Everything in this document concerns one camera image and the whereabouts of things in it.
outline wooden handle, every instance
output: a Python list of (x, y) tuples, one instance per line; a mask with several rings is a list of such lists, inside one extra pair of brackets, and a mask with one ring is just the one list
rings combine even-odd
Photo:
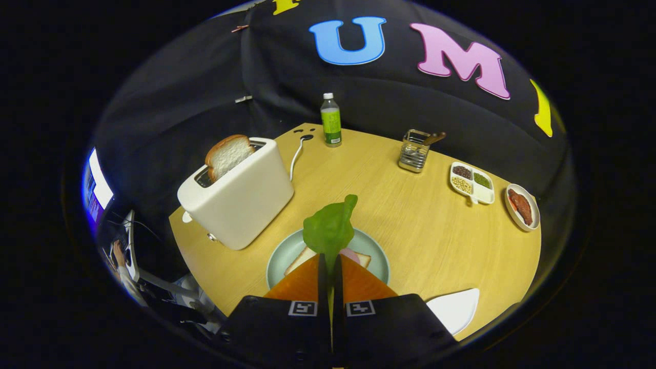
[(434, 144), (435, 142), (438, 142), (439, 140), (443, 139), (446, 136), (447, 134), (445, 132), (440, 132), (439, 134), (433, 133), (427, 139), (425, 139), (424, 142), (422, 142), (422, 144), (428, 146), (430, 144)]

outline beans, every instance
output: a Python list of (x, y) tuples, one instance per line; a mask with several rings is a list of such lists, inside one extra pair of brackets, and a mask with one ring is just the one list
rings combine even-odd
[(465, 181), (462, 178), (458, 177), (453, 177), (451, 178), (451, 182), (453, 183), (453, 186), (455, 188), (464, 191), (465, 193), (471, 194), (472, 193), (472, 185), (469, 184), (467, 181)]
[(459, 165), (457, 167), (453, 168), (453, 172), (456, 173), (457, 175), (460, 175), (460, 176), (465, 177), (467, 179), (472, 178), (472, 172), (469, 169), (467, 169), (465, 167), (461, 167)]
[(482, 175), (480, 175), (478, 173), (474, 173), (474, 181), (476, 183), (478, 183), (479, 185), (490, 188), (490, 182), (487, 180), (487, 178), (483, 177)]

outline person's hand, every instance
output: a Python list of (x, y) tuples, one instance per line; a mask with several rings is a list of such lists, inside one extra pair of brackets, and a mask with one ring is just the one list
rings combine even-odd
[(112, 250), (114, 252), (114, 256), (116, 256), (116, 262), (119, 264), (120, 267), (124, 267), (125, 257), (123, 256), (123, 252), (121, 251), (121, 242), (119, 240), (114, 241)]

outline red beans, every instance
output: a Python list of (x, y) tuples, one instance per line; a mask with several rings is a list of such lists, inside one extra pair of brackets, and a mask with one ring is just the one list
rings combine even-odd
[(460, 175), (461, 177), (465, 177), (467, 179), (472, 178), (472, 172), (469, 169), (467, 169), (465, 167), (461, 167), (459, 165), (457, 167), (453, 168), (453, 172), (456, 173), (457, 175)]

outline white plate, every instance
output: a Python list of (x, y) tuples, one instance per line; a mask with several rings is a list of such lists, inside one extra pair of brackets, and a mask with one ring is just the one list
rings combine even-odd
[[(467, 170), (469, 170), (472, 173), (472, 178), (468, 179), (465, 178), (461, 175), (457, 175), (456, 173), (453, 172), (453, 168), (455, 167), (465, 167)], [(482, 186), (474, 181), (474, 174), (478, 173), (479, 175), (482, 175), (485, 177), (489, 182), (490, 182), (490, 187), (487, 188), (485, 186)], [(472, 193), (468, 194), (467, 192), (457, 188), (455, 184), (453, 184), (453, 179), (454, 178), (460, 178), (467, 183), (469, 183), (472, 186)], [(494, 202), (495, 196), (494, 196), (494, 183), (492, 182), (492, 178), (490, 178), (489, 175), (484, 173), (483, 171), (480, 171), (478, 169), (472, 168), (469, 165), (460, 163), (460, 162), (453, 162), (451, 164), (451, 168), (449, 168), (449, 182), (451, 183), (451, 187), (453, 187), (456, 192), (460, 192), (461, 194), (469, 197), (472, 200), (473, 204), (478, 204), (479, 202), (482, 202), (483, 204), (492, 204)]]
[[(531, 206), (531, 218), (533, 219), (531, 225), (526, 225), (524, 223), (524, 218), (522, 218), (519, 211), (515, 210), (513, 204), (511, 204), (510, 196), (508, 195), (508, 190), (514, 190), (518, 194), (524, 196), (526, 200), (528, 200), (529, 205)], [(535, 203), (535, 200), (533, 199), (531, 194), (528, 193), (528, 191), (526, 191), (522, 186), (513, 183), (513, 184), (509, 184), (508, 187), (506, 187), (503, 197), (505, 198), (506, 209), (508, 209), (510, 216), (521, 229), (525, 230), (526, 232), (530, 232), (537, 228), (537, 226), (540, 224), (540, 211), (537, 208), (537, 204)]]
[(477, 288), (436, 297), (426, 305), (444, 324), (444, 328), (456, 335), (471, 323), (478, 306), (480, 291)]
[[(353, 228), (353, 230), (355, 234), (351, 242), (348, 243), (347, 248), (371, 256), (367, 270), (385, 284), (389, 283), (390, 262), (387, 260), (385, 252), (380, 248), (378, 242), (368, 234), (357, 228)], [(271, 254), (269, 263), (266, 266), (266, 285), (269, 287), (269, 290), (284, 278), (287, 267), (298, 257), (304, 248), (305, 242), (303, 242), (302, 229), (290, 234), (280, 242), (280, 245)]]

